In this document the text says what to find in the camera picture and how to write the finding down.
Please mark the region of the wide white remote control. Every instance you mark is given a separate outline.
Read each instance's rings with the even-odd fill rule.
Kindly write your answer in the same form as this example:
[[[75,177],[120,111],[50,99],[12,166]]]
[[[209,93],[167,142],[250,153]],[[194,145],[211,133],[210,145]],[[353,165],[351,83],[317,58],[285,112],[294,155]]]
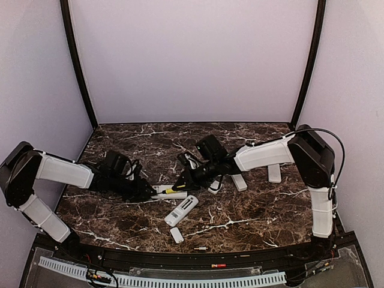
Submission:
[[[172,185],[154,185],[153,188],[156,190],[157,194],[151,196],[151,199],[185,199],[188,196],[186,191],[179,191],[174,193],[163,193],[166,189],[171,189]]]

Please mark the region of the yellow handled screwdriver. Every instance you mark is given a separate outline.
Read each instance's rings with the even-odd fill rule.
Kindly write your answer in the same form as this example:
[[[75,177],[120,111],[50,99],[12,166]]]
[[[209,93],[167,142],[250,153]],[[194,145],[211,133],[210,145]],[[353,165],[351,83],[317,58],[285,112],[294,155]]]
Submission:
[[[160,194],[175,194],[178,193],[179,191],[173,190],[172,188],[167,188],[165,190],[162,190]]]

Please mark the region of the white wide remote battery cover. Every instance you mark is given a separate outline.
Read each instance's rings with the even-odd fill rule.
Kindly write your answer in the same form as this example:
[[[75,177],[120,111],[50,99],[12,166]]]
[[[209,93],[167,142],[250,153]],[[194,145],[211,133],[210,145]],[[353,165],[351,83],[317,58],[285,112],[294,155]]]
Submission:
[[[215,180],[208,188],[208,191],[211,194],[217,194],[222,188],[222,183],[218,180]]]

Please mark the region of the white remote with battery bay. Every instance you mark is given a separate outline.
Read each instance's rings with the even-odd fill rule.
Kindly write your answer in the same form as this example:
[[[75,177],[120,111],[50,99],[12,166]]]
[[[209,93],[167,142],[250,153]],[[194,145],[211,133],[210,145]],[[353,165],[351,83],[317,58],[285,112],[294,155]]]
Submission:
[[[199,200],[195,196],[188,196],[164,218],[164,221],[170,227],[175,227],[198,203]]]

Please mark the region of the slim white QR-code remote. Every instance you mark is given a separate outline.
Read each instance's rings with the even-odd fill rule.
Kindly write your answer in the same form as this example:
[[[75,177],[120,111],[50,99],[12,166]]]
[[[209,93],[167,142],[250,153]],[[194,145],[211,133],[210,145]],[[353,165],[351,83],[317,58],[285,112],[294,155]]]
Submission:
[[[245,191],[247,189],[247,184],[241,174],[232,175],[231,179],[239,192]]]

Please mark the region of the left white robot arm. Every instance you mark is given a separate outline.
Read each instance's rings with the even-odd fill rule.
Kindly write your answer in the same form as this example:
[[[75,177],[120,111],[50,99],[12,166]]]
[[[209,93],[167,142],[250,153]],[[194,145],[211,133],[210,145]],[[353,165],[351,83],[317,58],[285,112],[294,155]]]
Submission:
[[[97,163],[80,163],[20,142],[1,163],[1,191],[7,206],[20,211],[38,229],[62,244],[61,251],[72,262],[85,256],[79,236],[45,203],[41,188],[66,185],[80,189],[112,192],[130,203],[145,202],[156,190],[141,177],[139,161],[108,151]]]

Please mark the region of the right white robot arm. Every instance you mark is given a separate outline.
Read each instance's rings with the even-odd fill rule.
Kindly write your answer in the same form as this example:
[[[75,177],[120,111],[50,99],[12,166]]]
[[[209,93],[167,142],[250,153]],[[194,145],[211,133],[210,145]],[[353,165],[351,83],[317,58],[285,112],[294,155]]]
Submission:
[[[341,175],[335,171],[335,152],[320,133],[334,135],[329,130],[303,124],[277,139],[248,143],[232,151],[227,151],[213,134],[208,135],[195,145],[202,161],[189,152],[178,155],[184,170],[172,188],[199,190],[209,188],[218,176],[239,175],[275,164],[295,164],[311,195],[312,234],[317,237],[307,245],[306,255],[319,260],[329,251],[326,238],[333,231],[334,191]]]

